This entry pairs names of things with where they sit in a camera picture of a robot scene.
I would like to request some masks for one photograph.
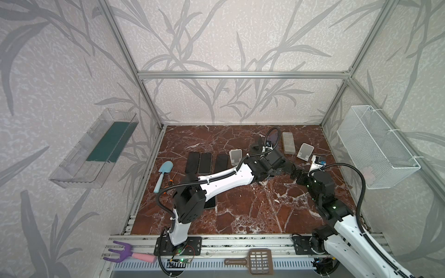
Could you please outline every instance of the metal bracket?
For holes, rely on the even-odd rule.
[[[202,237],[188,237],[186,240],[186,245],[191,246],[191,248],[184,249],[181,255],[201,255],[202,247]],[[173,249],[173,245],[170,242],[170,237],[162,237],[156,240],[156,245],[154,247],[154,255],[157,256],[161,252],[162,256],[173,256],[176,255],[176,250]]]
[[[317,255],[312,251],[309,240],[311,236],[299,236],[293,235],[292,241],[294,242],[295,255]]]

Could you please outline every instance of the wall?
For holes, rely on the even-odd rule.
[[[139,71],[345,71],[384,1],[109,2]],[[171,124],[318,124],[340,83],[145,82]]]
[[[354,76],[444,177],[445,1],[399,1]],[[336,130],[351,105],[348,89],[324,127],[337,160],[351,162]],[[357,177],[344,170],[355,198]],[[415,173],[390,189],[368,190],[363,211],[383,232],[397,260],[417,276],[445,273],[445,206]]]
[[[91,277],[158,134],[95,1],[0,3],[0,277]],[[104,108],[140,123],[101,189],[48,177]]]

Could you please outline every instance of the litter scoop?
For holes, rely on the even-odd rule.
[[[249,269],[250,274],[273,274],[274,264],[270,249],[250,249],[247,258],[225,259],[224,265],[242,265]]]

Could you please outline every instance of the blue garden trowel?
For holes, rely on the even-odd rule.
[[[170,173],[172,168],[173,168],[173,162],[171,162],[171,161],[164,162],[164,164],[162,164],[161,168],[159,168],[159,172],[161,173],[161,175],[159,176],[158,182],[156,183],[156,186],[154,187],[154,190],[153,190],[154,193],[159,192],[164,174]]]

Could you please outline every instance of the smartphone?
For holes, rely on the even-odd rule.
[[[187,163],[186,163],[186,170],[184,171],[184,173],[196,174],[196,172],[198,171],[200,155],[201,155],[200,153],[195,153],[195,152],[189,153],[189,157],[187,158]]]
[[[229,156],[220,153],[216,156],[215,168],[213,169],[213,173],[219,173],[224,170],[227,170],[227,163],[229,162]]]
[[[209,175],[212,168],[212,153],[202,153],[199,159],[198,174]]]

